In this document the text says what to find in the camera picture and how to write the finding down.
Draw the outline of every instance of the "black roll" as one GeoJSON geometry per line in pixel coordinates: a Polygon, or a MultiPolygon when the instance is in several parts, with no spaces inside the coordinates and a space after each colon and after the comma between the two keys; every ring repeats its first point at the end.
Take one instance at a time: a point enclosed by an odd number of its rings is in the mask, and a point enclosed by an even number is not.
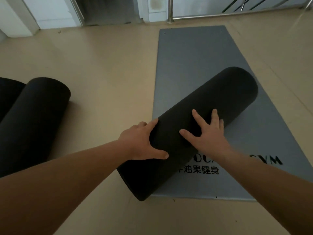
{"type": "Polygon", "coordinates": [[[186,129],[195,136],[201,135],[192,109],[208,123],[212,110],[217,109],[226,127],[256,99],[257,94],[258,86],[253,76],[241,68],[230,67],[162,114],[150,134],[150,143],[156,149],[167,151],[169,158],[123,163],[117,170],[131,192],[138,200],[145,200],[197,153],[178,132],[186,129]]]}
{"type": "Polygon", "coordinates": [[[0,177],[45,162],[71,92],[51,78],[32,79],[0,123],[0,177]]]}
{"type": "Polygon", "coordinates": [[[21,94],[25,83],[0,77],[0,122],[21,94]]]}

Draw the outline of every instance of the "brown stain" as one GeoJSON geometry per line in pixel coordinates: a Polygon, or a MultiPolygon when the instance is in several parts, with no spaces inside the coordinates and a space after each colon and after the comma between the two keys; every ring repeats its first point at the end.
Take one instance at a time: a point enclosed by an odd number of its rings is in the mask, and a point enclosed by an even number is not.
{"type": "Polygon", "coordinates": [[[162,0],[150,0],[150,5],[153,10],[160,10],[162,8],[162,0]]]}

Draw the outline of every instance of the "gray mat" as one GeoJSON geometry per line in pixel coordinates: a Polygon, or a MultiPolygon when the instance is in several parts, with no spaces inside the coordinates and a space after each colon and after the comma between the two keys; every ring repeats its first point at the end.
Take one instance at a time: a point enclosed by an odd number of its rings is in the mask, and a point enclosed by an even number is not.
{"type": "MultiPolygon", "coordinates": [[[[254,76],[225,26],[161,29],[153,118],[231,66],[254,76]]],[[[225,129],[225,137],[241,152],[313,182],[312,166],[257,83],[258,97],[225,129]]],[[[153,195],[253,200],[234,178],[203,154],[195,155],[153,195]]]]}

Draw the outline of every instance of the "person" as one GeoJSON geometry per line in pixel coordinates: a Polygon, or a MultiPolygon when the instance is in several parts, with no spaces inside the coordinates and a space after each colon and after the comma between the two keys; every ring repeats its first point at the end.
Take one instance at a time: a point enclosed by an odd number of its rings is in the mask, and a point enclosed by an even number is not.
{"type": "MultiPolygon", "coordinates": [[[[234,150],[224,137],[223,120],[211,123],[195,111],[200,137],[179,133],[233,176],[291,234],[313,232],[313,183],[234,150]]],[[[158,123],[140,122],[118,140],[54,159],[0,179],[1,234],[53,234],[108,175],[127,160],[167,159],[150,145],[158,123]]]]}

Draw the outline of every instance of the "person's left hand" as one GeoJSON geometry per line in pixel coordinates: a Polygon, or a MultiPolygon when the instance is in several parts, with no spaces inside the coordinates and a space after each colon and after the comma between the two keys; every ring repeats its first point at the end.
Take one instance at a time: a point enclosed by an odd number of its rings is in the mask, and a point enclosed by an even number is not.
{"type": "Polygon", "coordinates": [[[118,141],[127,148],[130,148],[130,159],[145,160],[151,158],[168,158],[169,155],[167,152],[155,149],[151,146],[149,141],[150,133],[157,123],[158,119],[154,119],[148,124],[146,122],[140,122],[138,125],[133,125],[120,134],[118,141]]]}

